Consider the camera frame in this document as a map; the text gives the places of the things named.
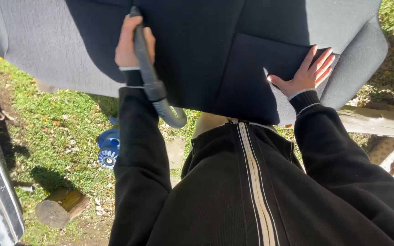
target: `black jacket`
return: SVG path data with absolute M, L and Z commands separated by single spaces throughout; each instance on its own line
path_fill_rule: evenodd
M 132 85 L 139 72 L 126 72 Z M 370 163 L 315 91 L 290 102 L 293 144 L 270 129 L 228 124 L 192 140 L 171 189 L 158 116 L 122 88 L 116 215 L 109 245 L 394 245 L 394 178 Z

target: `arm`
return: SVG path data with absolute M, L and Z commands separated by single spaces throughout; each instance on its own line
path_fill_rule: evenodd
M 295 136 L 306 173 L 393 237 L 394 178 L 371 164 L 336 111 L 321 105 L 315 88 L 330 74 L 331 51 L 310 67 L 314 54 L 313 47 L 292 81 L 270 78 L 296 111 Z
M 144 90 L 135 88 L 142 86 L 139 70 L 124 71 L 124 77 L 127 85 L 119 90 L 120 149 L 113 169 L 115 220 L 109 245 L 145 245 L 171 191 L 168 157 L 159 117 Z

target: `vacuum handle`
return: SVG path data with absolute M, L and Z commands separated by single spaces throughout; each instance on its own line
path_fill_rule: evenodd
M 130 17 L 142 16 L 141 12 L 136 6 L 130 10 Z M 144 91 L 147 98 L 155 107 L 158 115 L 169 126 L 174 128 L 182 128 L 187 123 L 187 115 L 181 108 L 174 108 L 177 117 L 173 114 L 166 99 L 167 92 L 165 85 L 158 79 L 156 70 L 150 59 L 147 50 L 147 43 L 144 37 L 144 23 L 137 25 L 133 37 L 135 55 L 139 60 L 139 69 L 142 80 L 144 81 Z

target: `green grass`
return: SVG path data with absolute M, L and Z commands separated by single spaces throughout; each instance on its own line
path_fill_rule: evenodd
M 394 0 L 386 0 L 380 9 L 382 28 L 391 40 L 391 55 L 357 94 L 360 105 L 368 101 L 394 104 L 394 89 L 381 86 L 394 83 Z M 65 240 L 88 238 L 92 229 L 86 223 L 101 220 L 107 225 L 97 237 L 108 237 L 113 220 L 114 177 L 112 171 L 100 168 L 97 158 L 96 137 L 111 126 L 108 116 L 117 114 L 117 101 L 113 98 L 88 95 L 81 92 L 60 90 L 56 94 L 38 92 L 34 78 L 18 70 L 0 58 L 0 86 L 11 91 L 12 107 L 18 112 L 21 124 L 10 125 L 9 133 L 14 144 L 27 147 L 29 154 L 14 155 L 16 167 L 11 177 L 24 182 L 40 185 L 34 193 L 17 190 L 24 210 L 27 231 L 22 241 L 33 245 L 57 244 Z M 187 141 L 185 157 L 189 151 L 189 140 L 194 132 L 199 112 L 186 110 L 188 124 L 183 129 L 167 127 L 159 123 L 166 140 L 180 136 Z M 293 130 L 277 128 L 285 138 L 294 141 Z M 367 145 L 366 138 L 359 140 Z M 296 156 L 300 152 L 296 145 Z M 180 170 L 172 170 L 180 176 Z M 64 230 L 42 225 L 36 218 L 34 208 L 37 203 L 60 187 L 74 187 L 91 198 L 87 210 Z M 103 216 L 95 210 L 94 198 L 99 198 L 106 209 Z

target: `ground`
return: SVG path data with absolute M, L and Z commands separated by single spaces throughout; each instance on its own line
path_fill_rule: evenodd
M 368 102 L 394 105 L 394 0 L 384 0 L 380 9 L 384 34 L 390 43 L 386 61 L 369 82 L 348 103 Z M 38 92 L 33 77 L 0 58 L 0 144 L 13 180 L 35 182 L 34 193 L 16 189 L 24 210 L 26 232 L 21 241 L 31 245 L 107 245 L 114 210 L 114 177 L 97 162 L 96 137 L 111 127 L 109 116 L 117 115 L 117 100 L 70 90 L 55 94 Z M 180 130 L 160 122 L 167 142 L 186 142 L 199 112 L 186 110 L 187 125 Z M 293 130 L 278 132 L 294 141 Z M 370 151 L 377 136 L 352 133 L 351 137 Z M 180 167 L 171 170 L 180 179 Z M 58 188 L 79 189 L 90 197 L 88 208 L 64 229 L 41 224 L 34 213 L 37 203 Z

